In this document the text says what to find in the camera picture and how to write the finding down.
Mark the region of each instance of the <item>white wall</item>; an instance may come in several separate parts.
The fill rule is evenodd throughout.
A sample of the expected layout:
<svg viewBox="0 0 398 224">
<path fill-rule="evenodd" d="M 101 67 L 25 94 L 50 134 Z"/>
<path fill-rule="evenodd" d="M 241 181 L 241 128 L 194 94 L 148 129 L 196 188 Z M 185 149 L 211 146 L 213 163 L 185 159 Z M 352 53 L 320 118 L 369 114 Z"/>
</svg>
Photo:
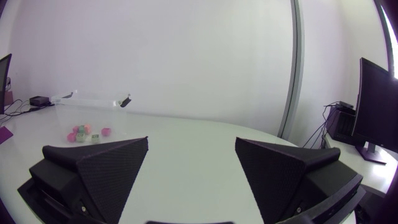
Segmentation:
<svg viewBox="0 0 398 224">
<path fill-rule="evenodd" d="M 323 105 L 340 100 L 356 105 L 361 57 L 387 68 L 386 43 L 373 0 L 304 0 L 301 5 L 304 70 L 289 137 L 298 146 L 323 123 Z"/>
<path fill-rule="evenodd" d="M 388 70 L 387 47 L 379 14 L 373 0 L 340 0 L 348 38 L 346 73 L 349 76 L 345 95 L 356 106 L 359 90 L 359 59 L 364 57 Z"/>
<path fill-rule="evenodd" d="M 14 95 L 132 93 L 130 110 L 277 134 L 292 60 L 289 0 L 23 1 Z"/>
<path fill-rule="evenodd" d="M 8 55 L 11 31 L 21 0 L 8 0 L 0 17 L 0 58 Z"/>
</svg>

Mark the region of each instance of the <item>computer monitor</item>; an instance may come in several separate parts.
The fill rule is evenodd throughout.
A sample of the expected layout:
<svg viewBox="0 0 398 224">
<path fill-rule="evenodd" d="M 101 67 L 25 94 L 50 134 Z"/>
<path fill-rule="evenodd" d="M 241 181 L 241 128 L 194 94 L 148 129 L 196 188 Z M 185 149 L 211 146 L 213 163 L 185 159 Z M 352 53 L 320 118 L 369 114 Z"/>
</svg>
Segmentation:
<svg viewBox="0 0 398 224">
<path fill-rule="evenodd" d="M 360 64 L 353 136 L 369 144 L 368 147 L 356 146 L 356 149 L 364 160 L 385 164 L 375 147 L 398 151 L 398 80 L 365 58 L 361 58 Z"/>
<path fill-rule="evenodd" d="M 11 55 L 0 60 L 0 114 L 4 114 L 4 102 L 6 97 L 7 74 L 10 66 Z"/>
</svg>

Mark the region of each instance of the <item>cable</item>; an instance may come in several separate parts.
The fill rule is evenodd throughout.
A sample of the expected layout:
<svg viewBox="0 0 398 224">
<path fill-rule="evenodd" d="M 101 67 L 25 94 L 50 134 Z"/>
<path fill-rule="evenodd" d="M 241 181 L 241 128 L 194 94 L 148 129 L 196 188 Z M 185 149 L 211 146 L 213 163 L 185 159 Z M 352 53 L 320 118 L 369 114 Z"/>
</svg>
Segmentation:
<svg viewBox="0 0 398 224">
<path fill-rule="evenodd" d="M 337 111 L 337 109 L 335 109 L 331 114 L 329 114 L 328 120 L 332 117 L 332 115 L 333 115 L 336 111 Z M 330 126 L 332 126 L 332 125 L 335 123 L 335 120 L 336 120 L 336 118 L 334 117 L 334 118 L 333 118 L 333 121 L 332 121 L 331 124 L 330 124 Z M 323 133 L 321 146 L 323 145 L 323 142 L 325 141 L 325 136 L 326 136 L 326 134 L 327 134 L 327 133 Z"/>
<path fill-rule="evenodd" d="M 324 122 L 321 124 L 321 126 L 319 126 L 318 129 L 311 135 L 311 137 L 307 140 L 307 142 L 304 144 L 303 147 L 305 147 L 305 146 L 308 144 L 308 142 L 312 139 L 312 137 L 314 137 L 314 135 L 316 135 L 316 133 L 318 132 L 318 130 L 321 129 L 321 132 L 320 132 L 319 135 L 317 136 L 317 138 L 316 138 L 316 140 L 314 141 L 314 143 L 312 144 L 311 148 L 315 145 L 315 143 L 316 143 L 316 141 L 318 140 L 320 134 L 325 130 L 325 126 L 326 126 L 327 121 L 328 121 L 329 118 L 332 116 L 332 114 L 335 112 L 335 111 L 334 111 L 334 112 L 332 112 L 332 114 L 329 114 L 328 119 L 326 119 L 326 118 L 325 118 L 325 111 L 326 111 L 326 109 L 327 109 L 329 106 L 334 106 L 333 104 L 338 103 L 338 102 L 339 102 L 339 101 L 336 101 L 336 102 L 333 102 L 333 103 L 330 103 L 330 104 L 324 106 L 325 109 L 323 110 L 322 116 L 323 116 L 323 119 L 324 119 L 325 121 L 324 121 Z"/>
<path fill-rule="evenodd" d="M 49 107 L 49 106 L 54 106 L 54 104 L 49 103 L 47 105 L 44 105 L 44 106 L 41 106 L 41 107 L 38 107 L 38 108 L 31 108 L 31 109 L 29 109 L 27 111 L 22 111 L 23 104 L 24 104 L 24 102 L 14 112 L 11 112 L 10 114 L 6 114 L 6 117 L 0 119 L 0 121 L 1 121 L 1 120 L 4 120 L 4 119 L 8 118 L 5 121 L 0 123 L 0 127 L 5 122 L 9 121 L 10 119 L 12 119 L 15 116 L 19 116 L 19 115 L 22 115 L 22 114 L 30 113 L 30 112 L 33 112 L 33 111 L 38 111 L 38 110 L 44 109 L 44 108 Z"/>
<path fill-rule="evenodd" d="M 6 112 L 6 110 L 8 110 L 8 109 L 9 109 L 14 103 L 16 103 L 17 101 L 20 101 L 20 102 L 23 104 L 22 100 L 20 100 L 20 99 L 15 100 L 15 101 L 12 102 L 6 109 L 4 109 L 4 112 Z"/>
<path fill-rule="evenodd" d="M 307 140 L 307 142 L 303 145 L 303 147 L 305 147 L 307 145 L 307 143 L 311 140 L 311 138 L 318 132 L 318 130 L 325 125 L 325 122 L 323 124 L 321 124 L 321 126 L 319 126 L 319 128 L 311 135 L 311 137 Z"/>
</svg>

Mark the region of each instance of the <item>monitor base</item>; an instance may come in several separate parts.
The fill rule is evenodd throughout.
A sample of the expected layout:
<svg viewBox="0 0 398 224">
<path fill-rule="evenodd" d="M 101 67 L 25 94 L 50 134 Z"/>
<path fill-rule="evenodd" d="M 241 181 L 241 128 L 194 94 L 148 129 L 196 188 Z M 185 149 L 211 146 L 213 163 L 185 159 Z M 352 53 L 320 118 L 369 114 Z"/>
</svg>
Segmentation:
<svg viewBox="0 0 398 224">
<path fill-rule="evenodd" d="M 380 153 L 377 151 L 369 152 L 366 147 L 355 146 L 356 150 L 360 153 L 362 158 L 369 162 L 375 162 L 378 164 L 386 165 L 385 160 L 380 156 Z"/>
</svg>

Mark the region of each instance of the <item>monitor stand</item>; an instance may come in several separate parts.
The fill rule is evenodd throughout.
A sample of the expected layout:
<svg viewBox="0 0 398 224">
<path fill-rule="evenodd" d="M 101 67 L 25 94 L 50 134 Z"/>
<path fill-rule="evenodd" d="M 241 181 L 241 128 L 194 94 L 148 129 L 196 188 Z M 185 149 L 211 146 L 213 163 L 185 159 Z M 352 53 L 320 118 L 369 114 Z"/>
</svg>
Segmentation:
<svg viewBox="0 0 398 224">
<path fill-rule="evenodd" d="M 369 143 L 368 147 L 355 146 L 355 148 L 356 150 L 358 150 L 364 160 L 382 165 L 387 164 L 385 160 L 380 156 L 380 153 L 376 151 L 375 144 Z"/>
</svg>

